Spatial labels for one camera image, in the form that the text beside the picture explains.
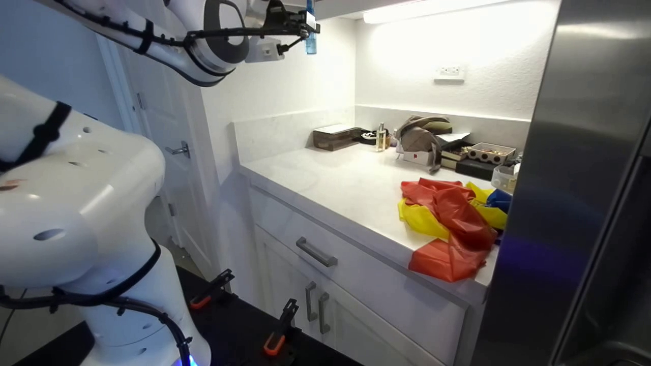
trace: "cabinet door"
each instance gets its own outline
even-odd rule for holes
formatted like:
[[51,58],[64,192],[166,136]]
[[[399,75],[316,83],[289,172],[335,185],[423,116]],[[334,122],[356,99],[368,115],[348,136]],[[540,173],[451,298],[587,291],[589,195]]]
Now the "cabinet door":
[[251,216],[282,248],[302,264],[335,283],[390,328],[409,334],[423,349],[445,365],[456,365],[466,307],[451,298],[427,288],[354,242],[294,212],[278,200],[251,190]]
[[286,256],[278,254],[278,244],[273,236],[263,233],[261,228],[255,229],[259,240],[259,259],[263,264],[263,286],[265,286],[265,311],[273,317],[278,317],[284,304],[289,299],[297,299],[298,314],[294,316],[294,326],[312,336],[320,337],[313,329],[313,321],[318,319],[316,301],[320,296],[320,284],[316,278],[308,278],[305,273],[298,270]]
[[324,331],[318,323],[321,340],[356,363],[368,366],[443,366],[331,281],[321,281],[318,310],[327,329]]

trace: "blue light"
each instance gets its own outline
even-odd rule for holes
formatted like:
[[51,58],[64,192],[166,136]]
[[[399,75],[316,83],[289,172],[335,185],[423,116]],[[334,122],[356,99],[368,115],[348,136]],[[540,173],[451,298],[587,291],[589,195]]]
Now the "blue light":
[[189,356],[189,366],[199,366],[192,356]]

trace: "white countertop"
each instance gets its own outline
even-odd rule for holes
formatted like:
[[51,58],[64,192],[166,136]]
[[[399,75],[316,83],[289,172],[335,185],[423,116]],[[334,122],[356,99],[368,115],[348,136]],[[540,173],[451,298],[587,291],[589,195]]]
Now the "white countertop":
[[[247,181],[292,205],[305,216],[354,240],[377,259],[402,270],[412,251],[432,242],[429,236],[409,229],[397,212],[401,181],[418,178],[440,181],[472,181],[487,188],[487,181],[459,175],[447,168],[427,175],[424,168],[405,166],[394,149],[378,152],[375,146],[354,144],[341,150],[291,150],[284,154],[244,162]],[[476,304],[483,299],[493,281],[495,248],[476,278],[445,283],[427,278],[438,288]]]

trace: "metal appliance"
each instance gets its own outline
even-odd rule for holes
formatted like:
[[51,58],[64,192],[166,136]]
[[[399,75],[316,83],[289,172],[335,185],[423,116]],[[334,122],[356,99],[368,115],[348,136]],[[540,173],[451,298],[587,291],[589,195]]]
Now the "metal appliance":
[[651,365],[651,3],[564,0],[472,366]]

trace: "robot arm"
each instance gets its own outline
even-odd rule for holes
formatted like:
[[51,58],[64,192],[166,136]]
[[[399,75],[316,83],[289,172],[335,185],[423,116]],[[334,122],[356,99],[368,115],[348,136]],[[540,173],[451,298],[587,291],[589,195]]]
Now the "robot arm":
[[[95,336],[85,366],[208,366],[174,262],[145,229],[162,152],[60,106],[0,75],[0,307],[75,305]],[[52,122],[44,150],[24,146]],[[52,293],[12,299],[4,286]]]
[[164,0],[184,26],[171,34],[127,7],[130,0],[38,0],[88,29],[181,73],[195,86],[215,86],[242,62],[281,60],[294,43],[263,43],[268,34],[294,34],[298,40],[320,32],[308,11],[289,12],[268,0],[261,29],[246,29],[240,7],[229,0]]

